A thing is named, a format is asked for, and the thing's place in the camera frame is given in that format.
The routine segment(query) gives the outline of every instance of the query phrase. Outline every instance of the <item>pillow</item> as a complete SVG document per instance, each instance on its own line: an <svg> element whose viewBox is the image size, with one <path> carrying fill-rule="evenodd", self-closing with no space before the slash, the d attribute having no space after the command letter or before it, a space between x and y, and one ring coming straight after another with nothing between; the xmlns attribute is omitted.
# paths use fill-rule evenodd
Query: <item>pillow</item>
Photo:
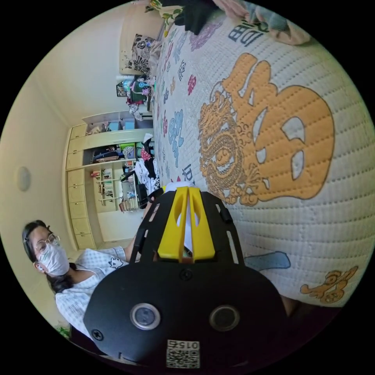
<svg viewBox="0 0 375 375"><path fill-rule="evenodd" d="M182 12L183 7L180 5L163 7L163 0L151 0L150 6L158 10L160 16L164 19L164 37L166 37L176 17Z"/></svg>
<svg viewBox="0 0 375 375"><path fill-rule="evenodd" d="M151 44L154 38L136 34L133 42L132 57L128 62L128 68L132 68L143 73L149 73L148 59L150 57Z"/></svg>

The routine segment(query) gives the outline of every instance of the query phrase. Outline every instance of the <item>black hair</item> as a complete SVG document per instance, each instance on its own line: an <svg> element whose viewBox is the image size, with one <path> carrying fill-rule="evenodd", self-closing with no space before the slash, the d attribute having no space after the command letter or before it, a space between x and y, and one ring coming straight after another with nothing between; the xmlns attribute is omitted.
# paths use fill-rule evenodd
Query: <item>black hair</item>
<svg viewBox="0 0 375 375"><path fill-rule="evenodd" d="M38 227L43 227L47 229L50 233L52 233L52 231L50 230L50 226L46 226L45 223L41 220L35 220L26 224L22 231L23 247L25 248L27 257L33 263L37 262L38 260L36 259L35 252L34 252L34 249L32 248L29 237L30 237L31 232ZM77 269L77 266L74 263L69 263L69 265L70 265L70 268L72 268L73 270ZM46 274L46 277L50 285L50 288L55 294L61 293L65 289L69 289L73 286L73 279L71 278L70 275L65 274L62 276L50 276Z"/></svg>

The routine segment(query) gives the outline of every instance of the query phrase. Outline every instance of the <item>white face mask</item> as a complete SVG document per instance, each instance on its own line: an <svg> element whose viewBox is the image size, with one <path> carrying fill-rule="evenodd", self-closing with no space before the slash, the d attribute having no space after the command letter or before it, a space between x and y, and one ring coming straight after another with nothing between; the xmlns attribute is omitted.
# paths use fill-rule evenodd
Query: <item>white face mask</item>
<svg viewBox="0 0 375 375"><path fill-rule="evenodd" d="M53 276L65 275L70 267L66 252L58 242L47 243L46 253L40 256L39 263Z"/></svg>

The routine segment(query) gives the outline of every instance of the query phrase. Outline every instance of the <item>cabinet drawer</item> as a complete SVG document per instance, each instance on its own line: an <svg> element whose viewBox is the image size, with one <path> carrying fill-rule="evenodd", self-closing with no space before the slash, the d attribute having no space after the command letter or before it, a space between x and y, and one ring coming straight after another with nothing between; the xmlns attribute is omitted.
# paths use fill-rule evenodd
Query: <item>cabinet drawer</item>
<svg viewBox="0 0 375 375"><path fill-rule="evenodd" d="M83 202L85 200L85 189L83 185L68 187L68 199L70 203Z"/></svg>
<svg viewBox="0 0 375 375"><path fill-rule="evenodd" d="M84 137L86 135L86 124L74 126L71 129L70 139Z"/></svg>
<svg viewBox="0 0 375 375"><path fill-rule="evenodd" d="M68 154L66 158L66 168L78 168L82 167L82 160L83 160L83 151L74 152L72 154Z"/></svg>
<svg viewBox="0 0 375 375"><path fill-rule="evenodd" d="M70 217L72 219L82 219L87 217L85 202L69 203Z"/></svg>
<svg viewBox="0 0 375 375"><path fill-rule="evenodd" d="M94 240L91 234L79 234L75 238L80 250L95 249Z"/></svg>
<svg viewBox="0 0 375 375"><path fill-rule="evenodd" d="M72 219L71 224L73 226L74 234L90 234L91 229L87 218L84 219Z"/></svg>
<svg viewBox="0 0 375 375"><path fill-rule="evenodd" d="M84 145L85 145L84 137L71 139L69 142L68 154L82 151L84 149Z"/></svg>
<svg viewBox="0 0 375 375"><path fill-rule="evenodd" d="M83 169L68 172L68 187L83 185Z"/></svg>

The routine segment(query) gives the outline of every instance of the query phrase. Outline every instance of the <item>quilted bedspread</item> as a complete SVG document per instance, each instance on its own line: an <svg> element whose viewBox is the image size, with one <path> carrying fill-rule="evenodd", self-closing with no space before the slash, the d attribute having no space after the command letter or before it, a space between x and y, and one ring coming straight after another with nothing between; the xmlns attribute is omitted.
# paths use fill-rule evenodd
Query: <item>quilted bedspread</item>
<svg viewBox="0 0 375 375"><path fill-rule="evenodd" d="M375 134L338 62L217 12L163 39L153 111L161 184L220 197L281 295L343 306L375 243Z"/></svg>

